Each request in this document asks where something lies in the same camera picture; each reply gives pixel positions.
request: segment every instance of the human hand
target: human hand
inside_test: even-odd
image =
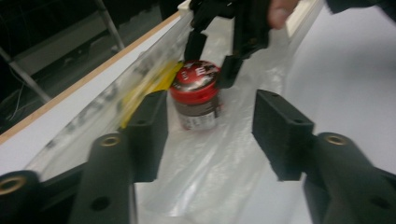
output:
[[[286,19],[296,8],[299,0],[271,0],[268,9],[268,23],[274,29],[282,29]]]

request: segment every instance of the white table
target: white table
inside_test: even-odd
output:
[[[351,138],[374,166],[396,174],[396,25],[376,8],[323,8],[297,49],[285,98],[315,133]],[[240,224],[311,223],[302,183],[276,181],[269,166]]]

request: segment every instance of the clear plastic sheet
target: clear plastic sheet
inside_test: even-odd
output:
[[[172,70],[183,54],[191,15],[173,26],[157,43],[142,53],[120,76],[71,120],[52,139],[26,169],[40,173],[42,180],[54,177],[88,158],[92,142],[115,132],[134,106],[140,104],[145,93],[163,70]],[[135,94],[121,104],[131,91]]]
[[[191,15],[179,21],[81,112],[89,114],[85,117],[89,119],[82,126],[70,126],[80,119],[79,115],[27,168],[38,171],[47,179],[84,162],[93,139],[117,129],[122,117],[117,104],[122,96],[164,64],[176,63],[182,55],[190,20]],[[224,56],[231,51],[232,30],[233,21],[215,19],[206,30],[209,38],[202,59],[221,65]],[[286,31],[273,32],[271,36],[271,47],[247,60],[235,85],[222,91],[224,108],[215,129],[183,130],[172,99],[168,97],[170,134],[158,179],[152,183],[136,184],[139,223],[237,222],[268,162],[251,134],[255,92],[266,89],[281,93],[287,74]],[[155,63],[153,66],[142,66],[143,62]],[[145,71],[141,70],[142,67],[151,68],[147,75],[141,74]],[[108,100],[106,104],[96,102],[105,99]],[[93,110],[96,105],[100,105],[101,109]]]
[[[221,65],[232,29],[232,21],[212,22],[203,60]],[[237,222],[268,162],[251,134],[256,90],[284,89],[289,40],[285,30],[271,37],[271,47],[245,61],[235,85],[222,91],[224,110],[215,129],[184,131],[168,97],[170,135],[159,178],[137,184],[140,223]]]

